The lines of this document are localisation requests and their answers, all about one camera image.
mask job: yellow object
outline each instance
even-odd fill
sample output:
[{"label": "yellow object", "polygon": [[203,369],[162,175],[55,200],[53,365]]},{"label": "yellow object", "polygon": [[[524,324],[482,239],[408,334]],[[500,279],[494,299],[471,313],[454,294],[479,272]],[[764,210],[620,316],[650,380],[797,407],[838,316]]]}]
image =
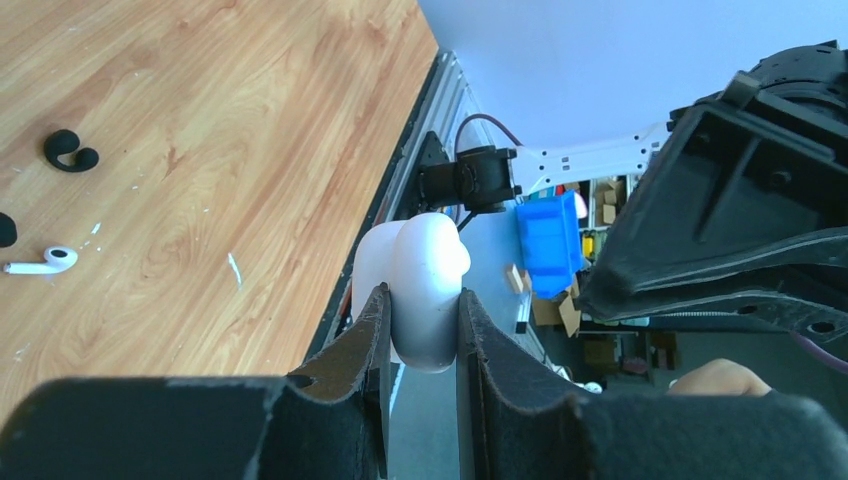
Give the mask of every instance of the yellow object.
[{"label": "yellow object", "polygon": [[583,256],[591,257],[595,251],[595,239],[589,236],[583,237]]}]

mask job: wooden table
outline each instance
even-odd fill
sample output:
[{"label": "wooden table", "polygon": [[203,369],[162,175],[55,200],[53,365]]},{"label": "wooden table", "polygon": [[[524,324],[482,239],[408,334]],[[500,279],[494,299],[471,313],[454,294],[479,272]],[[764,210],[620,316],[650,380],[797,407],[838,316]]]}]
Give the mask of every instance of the wooden table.
[{"label": "wooden table", "polygon": [[[414,0],[0,5],[0,421],[73,375],[300,364],[437,46]],[[100,153],[41,154],[54,130]]]}]

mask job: blue plastic container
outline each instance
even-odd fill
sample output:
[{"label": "blue plastic container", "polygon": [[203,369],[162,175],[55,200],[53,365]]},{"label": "blue plastic container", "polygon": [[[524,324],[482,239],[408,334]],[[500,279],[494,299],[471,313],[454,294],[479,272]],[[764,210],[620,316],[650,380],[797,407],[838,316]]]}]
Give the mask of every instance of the blue plastic container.
[{"label": "blue plastic container", "polygon": [[562,293],[583,266],[574,195],[568,191],[515,207],[524,268],[539,298]]}]

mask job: white earbud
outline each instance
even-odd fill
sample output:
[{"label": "white earbud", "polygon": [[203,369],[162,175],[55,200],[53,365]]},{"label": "white earbud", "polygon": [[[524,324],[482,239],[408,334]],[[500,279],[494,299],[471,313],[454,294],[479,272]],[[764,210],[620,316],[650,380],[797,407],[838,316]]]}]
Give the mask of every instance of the white earbud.
[{"label": "white earbud", "polygon": [[50,247],[44,251],[47,263],[7,263],[3,271],[9,275],[52,275],[73,267],[77,258],[77,252],[68,247]]}]

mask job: human hand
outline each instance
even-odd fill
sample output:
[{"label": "human hand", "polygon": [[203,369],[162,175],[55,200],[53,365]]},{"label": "human hand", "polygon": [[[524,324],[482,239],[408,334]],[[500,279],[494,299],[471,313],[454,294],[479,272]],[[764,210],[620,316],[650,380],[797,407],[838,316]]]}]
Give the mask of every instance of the human hand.
[{"label": "human hand", "polygon": [[736,362],[720,358],[680,377],[668,389],[672,395],[750,395],[771,391],[756,373]]}]

